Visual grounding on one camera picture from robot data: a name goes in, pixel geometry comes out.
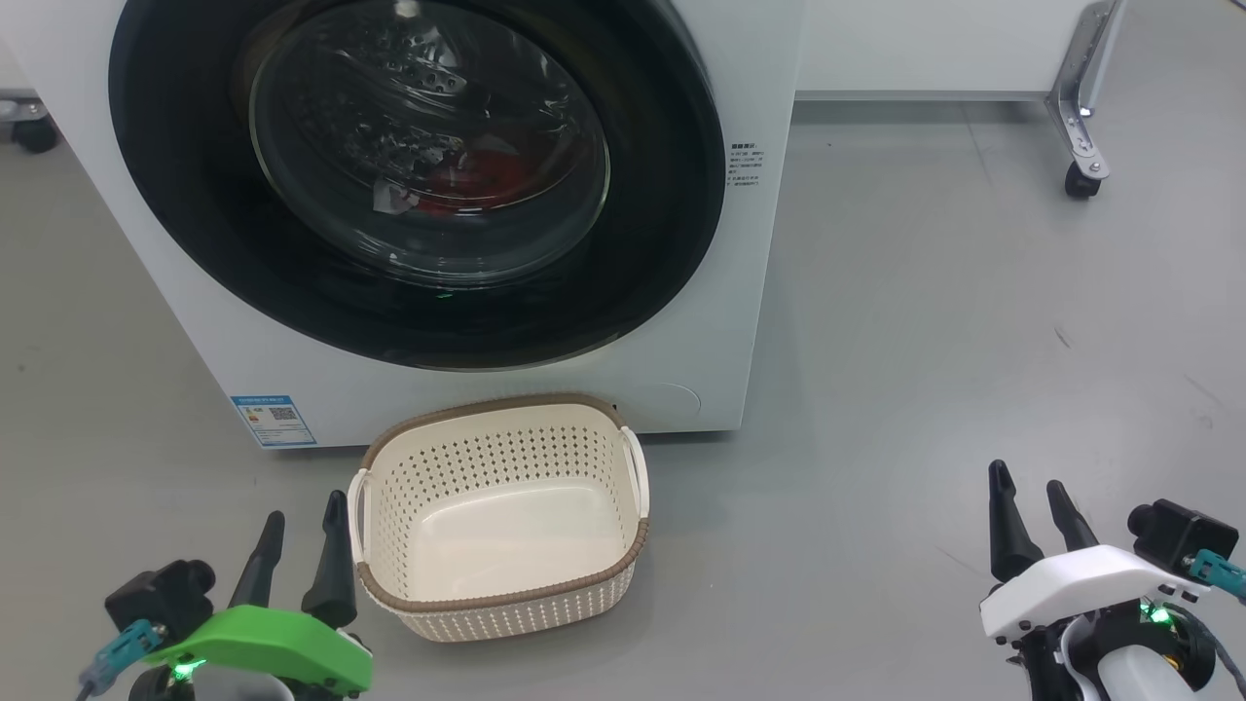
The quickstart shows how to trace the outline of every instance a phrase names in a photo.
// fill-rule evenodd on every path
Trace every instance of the laundry basket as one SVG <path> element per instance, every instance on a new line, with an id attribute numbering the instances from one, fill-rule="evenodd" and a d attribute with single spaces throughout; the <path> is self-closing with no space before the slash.
<path id="1" fill-rule="evenodd" d="M 439 642 L 609 610 L 649 530 L 635 435 L 613 407 L 578 395 L 401 423 L 368 451 L 348 504 L 368 594 Z"/>

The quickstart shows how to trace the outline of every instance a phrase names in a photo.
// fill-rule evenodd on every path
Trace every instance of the blue sticker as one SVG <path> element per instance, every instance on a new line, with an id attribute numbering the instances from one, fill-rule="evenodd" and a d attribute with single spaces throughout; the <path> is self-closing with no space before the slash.
<path id="1" fill-rule="evenodd" d="M 264 448 L 315 446 L 315 438 L 289 397 L 231 397 L 238 415 Z"/>

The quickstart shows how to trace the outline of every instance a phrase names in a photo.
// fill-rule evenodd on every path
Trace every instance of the washing machine door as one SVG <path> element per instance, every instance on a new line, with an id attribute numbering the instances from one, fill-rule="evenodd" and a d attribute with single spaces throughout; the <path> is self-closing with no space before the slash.
<path id="1" fill-rule="evenodd" d="M 110 98 L 192 259 L 391 364 L 608 342 L 683 288 L 721 209 L 718 113 L 664 0 L 130 0 Z"/>

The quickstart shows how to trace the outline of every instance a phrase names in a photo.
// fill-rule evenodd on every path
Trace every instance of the basket handle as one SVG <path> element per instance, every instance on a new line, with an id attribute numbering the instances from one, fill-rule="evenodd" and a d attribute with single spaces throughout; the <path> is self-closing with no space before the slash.
<path id="1" fill-rule="evenodd" d="M 368 468 L 363 468 L 355 473 L 354 479 L 350 481 L 350 489 L 346 491 L 346 530 L 350 532 L 350 554 L 356 565 L 368 560 L 368 544 L 360 538 L 360 534 L 368 533 L 363 524 L 363 514 L 368 512 L 368 507 L 365 506 L 363 510 L 359 509 L 359 497 L 363 494 L 365 501 L 371 499 L 371 491 L 364 491 L 369 483 L 371 483 L 371 473 L 368 472 Z"/>
<path id="2" fill-rule="evenodd" d="M 635 432 L 623 427 L 623 440 L 625 442 L 623 454 L 627 457 L 627 467 L 632 472 L 632 491 L 635 494 L 635 510 L 642 519 L 649 518 L 649 468 L 644 463 L 644 451 L 640 451 L 640 441 Z"/>

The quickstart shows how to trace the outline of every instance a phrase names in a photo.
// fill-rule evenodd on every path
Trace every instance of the blue connector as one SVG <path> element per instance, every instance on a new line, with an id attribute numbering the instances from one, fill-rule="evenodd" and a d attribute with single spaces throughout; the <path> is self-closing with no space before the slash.
<path id="1" fill-rule="evenodd" d="M 1211 550 L 1199 550 L 1190 564 L 1190 576 L 1239 599 L 1246 598 L 1246 570 Z"/>
<path id="2" fill-rule="evenodd" d="M 78 674 L 78 684 L 83 690 L 83 695 L 78 699 L 100 696 L 112 689 L 117 675 L 159 647 L 164 639 L 162 630 L 163 626 L 157 630 L 151 621 L 137 620 L 121 631 L 121 635 L 96 652 L 91 665 Z"/>

